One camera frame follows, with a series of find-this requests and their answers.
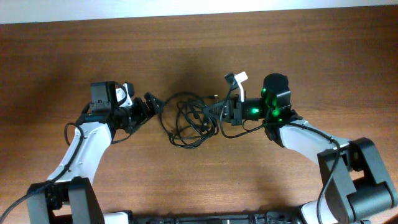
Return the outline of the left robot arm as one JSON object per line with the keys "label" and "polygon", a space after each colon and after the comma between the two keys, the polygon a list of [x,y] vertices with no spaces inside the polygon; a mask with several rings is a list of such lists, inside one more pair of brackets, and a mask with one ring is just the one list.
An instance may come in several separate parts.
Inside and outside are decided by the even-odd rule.
{"label": "left robot arm", "polygon": [[118,143],[116,131],[133,135],[164,102],[151,93],[134,97],[132,83],[115,81],[90,85],[91,101],[72,124],[75,133],[61,163],[45,182],[32,184],[27,208],[31,223],[133,223],[132,212],[104,213],[93,190],[101,158]]}

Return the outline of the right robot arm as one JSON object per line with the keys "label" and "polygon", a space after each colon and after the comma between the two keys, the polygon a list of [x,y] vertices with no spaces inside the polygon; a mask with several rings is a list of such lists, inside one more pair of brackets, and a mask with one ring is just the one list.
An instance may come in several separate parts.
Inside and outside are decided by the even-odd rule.
{"label": "right robot arm", "polygon": [[266,223],[366,223],[367,218],[397,206],[397,190],[376,145],[368,138],[339,138],[312,126],[292,109],[285,75],[264,78],[259,98],[246,98],[245,72],[225,76],[239,94],[206,106],[206,118],[243,125],[261,120],[268,139],[314,162],[323,187],[315,201],[285,212],[267,212]]}

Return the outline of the black cable short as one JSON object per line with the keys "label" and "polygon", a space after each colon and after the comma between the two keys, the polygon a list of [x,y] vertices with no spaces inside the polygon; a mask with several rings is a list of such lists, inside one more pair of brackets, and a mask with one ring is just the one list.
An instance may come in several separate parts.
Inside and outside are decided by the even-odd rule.
{"label": "black cable short", "polygon": [[217,100],[218,99],[218,95],[201,96],[200,99],[201,100],[204,100],[204,99]]}

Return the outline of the black cable long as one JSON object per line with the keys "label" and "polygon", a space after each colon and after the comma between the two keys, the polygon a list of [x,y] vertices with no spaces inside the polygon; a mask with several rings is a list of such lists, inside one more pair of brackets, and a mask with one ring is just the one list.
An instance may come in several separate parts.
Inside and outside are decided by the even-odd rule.
{"label": "black cable long", "polygon": [[[168,130],[162,115],[171,101],[178,98],[179,100],[175,104],[177,114],[174,127]],[[171,145],[182,149],[196,149],[219,133],[217,120],[209,118],[203,113],[203,109],[208,106],[205,100],[210,99],[201,100],[199,95],[189,91],[175,93],[166,99],[163,112],[159,114],[159,122]]]}

